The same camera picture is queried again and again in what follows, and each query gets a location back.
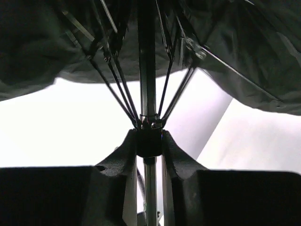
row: umbrella canopy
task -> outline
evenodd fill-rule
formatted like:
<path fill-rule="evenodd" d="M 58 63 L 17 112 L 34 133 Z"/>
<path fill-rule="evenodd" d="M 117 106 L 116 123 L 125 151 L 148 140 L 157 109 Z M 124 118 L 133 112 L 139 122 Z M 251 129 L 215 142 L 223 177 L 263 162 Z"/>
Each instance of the umbrella canopy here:
<path fill-rule="evenodd" d="M 200 44 L 214 56 L 198 67 L 241 103 L 265 111 L 301 115 L 301 2 L 294 0 L 178 0 Z M 127 81 L 139 79 L 136 4 L 131 0 L 106 1 L 125 37 L 118 53 Z M 105 9 L 99 2 L 100 12 Z M 172 72 L 188 67 L 191 55 L 176 35 L 176 19 L 164 1 L 171 38 L 179 39 Z M 72 26 L 62 19 L 63 13 Z M 105 17 L 108 37 L 114 30 Z M 87 61 L 71 34 L 89 46 L 97 35 L 87 1 L 10 0 L 0 3 L 0 100 L 22 96 L 53 84 L 56 77 L 82 83 L 103 79 Z M 109 82 L 114 82 L 101 50 L 94 57 Z M 243 74 L 225 66 L 225 63 Z M 166 74 L 169 58 L 156 27 L 156 75 Z"/>

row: black fabric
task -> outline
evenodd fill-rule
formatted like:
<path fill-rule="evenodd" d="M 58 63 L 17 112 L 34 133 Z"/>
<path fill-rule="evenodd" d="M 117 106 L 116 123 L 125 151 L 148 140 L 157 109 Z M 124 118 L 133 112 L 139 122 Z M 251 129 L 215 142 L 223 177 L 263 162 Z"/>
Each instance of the black fabric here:
<path fill-rule="evenodd" d="M 107 1 L 116 17 L 119 0 Z M 66 1 L 70 12 L 93 33 L 93 19 L 86 1 Z M 301 2 L 295 0 L 187 0 L 181 2 L 201 42 L 250 80 L 277 96 L 274 101 L 210 56 L 199 67 L 241 103 L 264 111 L 301 115 Z M 66 32 L 55 12 L 55 0 L 4 0 L 0 3 L 0 101 L 29 94 L 53 84 L 56 77 L 102 83 Z M 174 16 L 168 15 L 172 27 Z M 157 23 L 157 76 L 165 75 L 169 59 Z M 85 46 L 90 41 L 80 34 Z M 139 80 L 135 7 L 119 60 L 127 81 Z M 176 50 L 173 72 L 191 59 Z M 104 75 L 114 82 L 102 51 L 95 56 Z"/>

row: umbrella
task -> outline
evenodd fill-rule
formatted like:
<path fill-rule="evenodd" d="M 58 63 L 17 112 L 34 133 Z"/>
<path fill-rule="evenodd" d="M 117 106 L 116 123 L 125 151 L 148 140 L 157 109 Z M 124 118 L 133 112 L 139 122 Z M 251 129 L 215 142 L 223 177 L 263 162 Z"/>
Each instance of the umbrella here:
<path fill-rule="evenodd" d="M 298 2 L 91 0 L 74 4 L 58 0 L 35 4 L 15 0 L 2 4 L 1 100 L 43 89 L 57 76 L 104 82 L 138 131 L 148 225 L 158 221 L 156 156 L 164 145 L 168 150 L 173 143 L 171 138 L 161 142 L 169 137 L 162 129 L 196 68 L 248 106 L 300 114 Z M 161 115 L 169 75 L 185 67 L 188 72 Z M 155 77 L 166 69 L 157 113 Z M 126 84 L 137 79 L 140 117 Z M 122 99 L 110 82 L 118 85 Z M 99 171 L 106 169 L 99 166 Z"/>

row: metal pole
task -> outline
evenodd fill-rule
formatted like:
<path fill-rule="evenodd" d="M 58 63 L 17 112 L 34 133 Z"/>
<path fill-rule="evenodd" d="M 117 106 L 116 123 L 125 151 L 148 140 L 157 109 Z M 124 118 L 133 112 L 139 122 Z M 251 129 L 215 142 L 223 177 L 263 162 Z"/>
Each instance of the metal pole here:
<path fill-rule="evenodd" d="M 156 114 L 155 1 L 137 1 L 141 88 L 141 129 L 151 129 Z M 147 226 L 158 226 L 156 157 L 144 158 Z"/>

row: white surface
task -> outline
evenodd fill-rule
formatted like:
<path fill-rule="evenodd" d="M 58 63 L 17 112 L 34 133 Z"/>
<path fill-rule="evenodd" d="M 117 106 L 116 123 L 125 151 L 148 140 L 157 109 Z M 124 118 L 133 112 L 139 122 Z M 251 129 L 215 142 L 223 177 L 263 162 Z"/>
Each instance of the white surface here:
<path fill-rule="evenodd" d="M 301 117 L 263 112 L 232 100 L 198 162 L 210 169 L 301 173 Z"/>
<path fill-rule="evenodd" d="M 184 72 L 173 74 L 165 109 Z M 158 102 L 165 78 L 157 80 Z M 140 112 L 140 86 L 128 84 Z M 201 71 L 193 77 L 166 129 L 178 145 L 197 158 L 231 98 Z M 133 126 L 111 93 L 101 84 L 56 85 L 0 103 L 0 166 L 94 165 L 119 146 Z M 142 159 L 138 168 L 143 173 Z M 161 162 L 158 159 L 158 205 L 163 209 Z M 138 211 L 143 202 L 138 190 Z"/>

